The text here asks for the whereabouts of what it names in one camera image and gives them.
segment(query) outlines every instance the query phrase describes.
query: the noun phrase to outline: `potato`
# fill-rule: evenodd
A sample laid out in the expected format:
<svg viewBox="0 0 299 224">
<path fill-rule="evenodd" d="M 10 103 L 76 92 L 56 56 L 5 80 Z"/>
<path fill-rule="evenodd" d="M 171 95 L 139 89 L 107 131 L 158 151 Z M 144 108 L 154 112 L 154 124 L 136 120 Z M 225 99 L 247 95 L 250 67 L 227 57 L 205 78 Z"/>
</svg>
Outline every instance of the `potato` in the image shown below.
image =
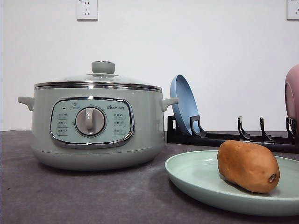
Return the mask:
<svg viewBox="0 0 299 224">
<path fill-rule="evenodd" d="M 268 193 L 279 181 L 276 158 L 264 146 L 229 140 L 223 142 L 217 154 L 219 172 L 239 186 L 258 193 Z"/>
</svg>

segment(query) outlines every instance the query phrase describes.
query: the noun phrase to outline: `countertop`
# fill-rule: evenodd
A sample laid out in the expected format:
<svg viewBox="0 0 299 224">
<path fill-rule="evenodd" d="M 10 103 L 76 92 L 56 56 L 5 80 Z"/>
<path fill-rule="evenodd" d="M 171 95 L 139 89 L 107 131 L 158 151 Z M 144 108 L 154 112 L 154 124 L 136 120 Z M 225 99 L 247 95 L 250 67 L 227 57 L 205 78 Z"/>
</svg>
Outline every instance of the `countertop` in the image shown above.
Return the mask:
<svg viewBox="0 0 299 224">
<path fill-rule="evenodd" d="M 30 131 L 1 132 L 1 223 L 299 223 L 299 216 L 258 217 L 198 202 L 168 178 L 164 162 L 182 152 L 215 147 L 167 144 L 153 160 L 131 168 L 76 172 L 38 162 Z M 299 154 L 274 153 L 299 160 Z"/>
</svg>

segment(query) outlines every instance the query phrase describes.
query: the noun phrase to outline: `green plate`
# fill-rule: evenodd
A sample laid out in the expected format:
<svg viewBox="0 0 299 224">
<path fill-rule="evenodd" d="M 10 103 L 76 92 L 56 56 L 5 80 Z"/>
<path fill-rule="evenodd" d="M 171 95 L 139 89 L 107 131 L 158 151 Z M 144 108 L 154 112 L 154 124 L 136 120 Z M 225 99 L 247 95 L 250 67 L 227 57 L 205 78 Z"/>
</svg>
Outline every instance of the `green plate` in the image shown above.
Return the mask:
<svg viewBox="0 0 299 224">
<path fill-rule="evenodd" d="M 280 180 L 267 194 L 226 181 L 218 171 L 217 150 L 175 155 L 165 162 L 171 181 L 187 195 L 211 206 L 257 216 L 299 215 L 299 161 L 277 157 Z"/>
</svg>

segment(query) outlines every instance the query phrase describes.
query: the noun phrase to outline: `dish rack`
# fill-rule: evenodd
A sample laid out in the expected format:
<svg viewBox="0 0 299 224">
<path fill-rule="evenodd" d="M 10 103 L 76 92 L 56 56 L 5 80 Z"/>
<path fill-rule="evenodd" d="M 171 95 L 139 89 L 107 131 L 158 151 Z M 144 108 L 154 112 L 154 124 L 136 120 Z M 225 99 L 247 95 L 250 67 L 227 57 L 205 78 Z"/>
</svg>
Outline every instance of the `dish rack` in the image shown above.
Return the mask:
<svg viewBox="0 0 299 224">
<path fill-rule="evenodd" d="M 193 124 L 197 122 L 199 132 L 196 132 Z M 299 137 L 296 135 L 297 122 L 292 118 L 286 118 L 287 137 L 274 137 L 267 134 L 264 130 L 264 120 L 260 117 L 261 135 L 252 135 L 247 133 L 242 127 L 242 117 L 238 117 L 239 134 L 231 133 L 211 133 L 205 131 L 200 126 L 200 116 L 190 117 L 190 128 L 192 136 L 183 134 L 175 119 L 175 116 L 168 116 L 167 119 L 167 142 L 175 144 L 213 146 L 219 147 L 227 140 L 237 140 L 243 142 L 256 143 L 267 147 L 272 152 L 295 153 L 299 154 Z"/>
</svg>

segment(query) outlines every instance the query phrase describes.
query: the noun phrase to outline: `electrical outlet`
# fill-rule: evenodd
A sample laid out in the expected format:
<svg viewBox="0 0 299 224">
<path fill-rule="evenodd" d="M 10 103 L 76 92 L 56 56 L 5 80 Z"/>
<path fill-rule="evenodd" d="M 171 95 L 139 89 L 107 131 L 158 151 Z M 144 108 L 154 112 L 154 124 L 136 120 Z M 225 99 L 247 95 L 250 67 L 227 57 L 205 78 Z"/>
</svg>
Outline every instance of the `electrical outlet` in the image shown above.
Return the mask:
<svg viewBox="0 0 299 224">
<path fill-rule="evenodd" d="M 98 0 L 76 0 L 78 21 L 98 20 Z"/>
<path fill-rule="evenodd" d="M 287 0 L 287 19 L 299 20 L 299 0 Z"/>
</svg>

